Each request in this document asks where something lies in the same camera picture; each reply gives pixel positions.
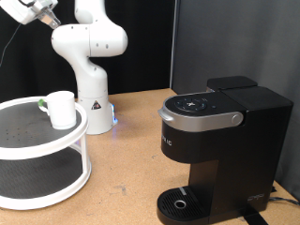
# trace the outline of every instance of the black mesh surface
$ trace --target black mesh surface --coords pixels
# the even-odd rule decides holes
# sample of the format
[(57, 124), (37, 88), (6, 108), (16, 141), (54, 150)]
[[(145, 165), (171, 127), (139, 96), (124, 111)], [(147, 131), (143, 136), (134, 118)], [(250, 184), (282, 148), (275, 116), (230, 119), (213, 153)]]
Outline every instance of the black mesh surface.
[(0, 196), (43, 197), (68, 187), (82, 173), (82, 155), (70, 147), (44, 157), (0, 160)]
[(24, 103), (0, 111), (0, 147), (22, 148), (53, 142), (68, 135), (82, 122), (76, 112), (77, 124), (70, 129), (52, 127), (50, 117), (37, 102)]

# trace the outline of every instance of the wall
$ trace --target wall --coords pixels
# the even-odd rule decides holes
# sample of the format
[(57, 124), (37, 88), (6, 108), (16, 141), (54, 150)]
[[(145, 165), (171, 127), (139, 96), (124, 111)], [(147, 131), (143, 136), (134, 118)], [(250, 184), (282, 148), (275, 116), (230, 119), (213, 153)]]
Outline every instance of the wall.
[[(92, 58), (108, 73), (109, 94), (169, 87), (174, 1), (109, 0), (109, 18), (127, 32), (124, 54)], [(62, 24), (77, 23), (74, 0), (60, 0), (54, 13)], [(18, 23), (0, 9), (0, 53)], [(77, 94), (74, 72), (51, 45), (52, 29), (36, 20), (22, 25), (0, 67), (0, 102), (69, 90)]]
[(292, 100), (276, 179), (300, 200), (300, 2), (179, 2), (173, 90), (202, 92), (207, 79), (243, 75)]

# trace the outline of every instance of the button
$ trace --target button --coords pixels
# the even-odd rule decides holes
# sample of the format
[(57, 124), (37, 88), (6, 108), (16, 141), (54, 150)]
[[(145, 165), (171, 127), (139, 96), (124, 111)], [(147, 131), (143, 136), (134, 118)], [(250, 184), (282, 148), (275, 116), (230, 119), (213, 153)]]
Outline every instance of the button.
[(185, 102), (184, 104), (189, 109), (195, 109), (195, 108), (199, 107), (199, 103), (197, 101)]
[(240, 114), (236, 114), (232, 117), (232, 123), (234, 125), (239, 125), (243, 120), (243, 117)]
[(176, 101), (175, 104), (177, 106), (183, 106), (184, 102), (183, 101)]
[(202, 109), (206, 108), (206, 104), (205, 103), (202, 103), (200, 106), (202, 107)]

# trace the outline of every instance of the white mug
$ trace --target white mug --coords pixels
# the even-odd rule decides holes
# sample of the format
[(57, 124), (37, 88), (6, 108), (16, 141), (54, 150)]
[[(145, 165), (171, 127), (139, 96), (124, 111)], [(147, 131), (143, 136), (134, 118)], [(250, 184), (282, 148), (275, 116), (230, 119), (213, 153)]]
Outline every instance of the white mug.
[[(46, 101), (48, 109), (43, 106)], [(37, 103), (39, 108), (50, 116), (52, 127), (68, 129), (76, 125), (76, 111), (74, 94), (69, 91), (50, 93)]]

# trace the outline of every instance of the black cable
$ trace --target black cable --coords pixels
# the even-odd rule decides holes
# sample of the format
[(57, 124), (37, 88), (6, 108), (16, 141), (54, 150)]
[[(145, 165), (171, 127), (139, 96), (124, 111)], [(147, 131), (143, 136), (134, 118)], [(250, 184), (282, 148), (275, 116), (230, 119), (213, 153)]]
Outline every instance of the black cable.
[(28, 4), (25, 4), (22, 0), (19, 0), (19, 2), (22, 5), (26, 6), (27, 8), (30, 8), (31, 6), (33, 6), (36, 3), (35, 1), (33, 1), (33, 2), (28, 3)]
[(295, 205), (299, 205), (300, 206), (300, 202), (298, 202), (298, 201), (289, 200), (289, 199), (282, 199), (282, 198), (279, 198), (279, 197), (272, 197), (272, 198), (269, 199), (269, 202), (273, 202), (273, 201), (287, 201), (289, 203), (293, 203)]
[(8, 42), (7, 46), (6, 46), (6, 47), (4, 48), (4, 50), (3, 50), (2, 57), (1, 57), (1, 61), (0, 61), (0, 67), (2, 66), (3, 58), (4, 58), (4, 54), (5, 54), (5, 52), (6, 52), (6, 49), (7, 49), (8, 45), (9, 45), (9, 43), (11, 42), (11, 40), (15, 37), (15, 35), (16, 35), (17, 31), (19, 30), (20, 26), (21, 26), (21, 24), (19, 24), (19, 26), (17, 27), (15, 33), (13, 34), (13, 36), (11, 37), (11, 39), (10, 39), (10, 41)]

